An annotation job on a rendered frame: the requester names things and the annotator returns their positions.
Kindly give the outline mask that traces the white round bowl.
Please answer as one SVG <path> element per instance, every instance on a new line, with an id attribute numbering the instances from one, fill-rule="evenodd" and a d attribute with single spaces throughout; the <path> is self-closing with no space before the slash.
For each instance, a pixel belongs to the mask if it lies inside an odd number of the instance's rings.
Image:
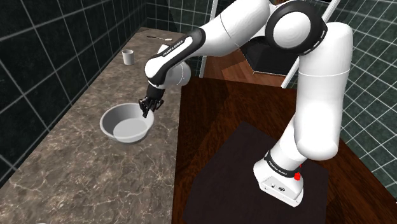
<path id="1" fill-rule="evenodd" d="M 153 123 L 152 111 L 143 117 L 138 103 L 123 103 L 109 108 L 102 115 L 99 125 L 109 138 L 121 143 L 134 143 L 147 135 Z"/>

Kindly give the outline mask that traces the grey cup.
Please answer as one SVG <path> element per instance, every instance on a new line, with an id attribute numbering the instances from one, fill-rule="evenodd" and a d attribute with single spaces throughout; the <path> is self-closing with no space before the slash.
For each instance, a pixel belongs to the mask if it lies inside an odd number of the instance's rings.
<path id="1" fill-rule="evenodd" d="M 134 51 L 129 49 L 122 50 L 123 63 L 127 66 L 134 65 Z"/>

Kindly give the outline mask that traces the dark robot stand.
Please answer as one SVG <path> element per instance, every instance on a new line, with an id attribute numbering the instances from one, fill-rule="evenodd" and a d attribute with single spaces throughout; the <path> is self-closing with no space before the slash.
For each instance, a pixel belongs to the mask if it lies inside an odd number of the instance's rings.
<path id="1" fill-rule="evenodd" d="M 326 224 L 328 171 L 311 160 L 301 169 L 303 199 L 291 207 L 263 192 L 253 166 L 275 139 L 242 122 L 194 179 L 187 224 Z"/>

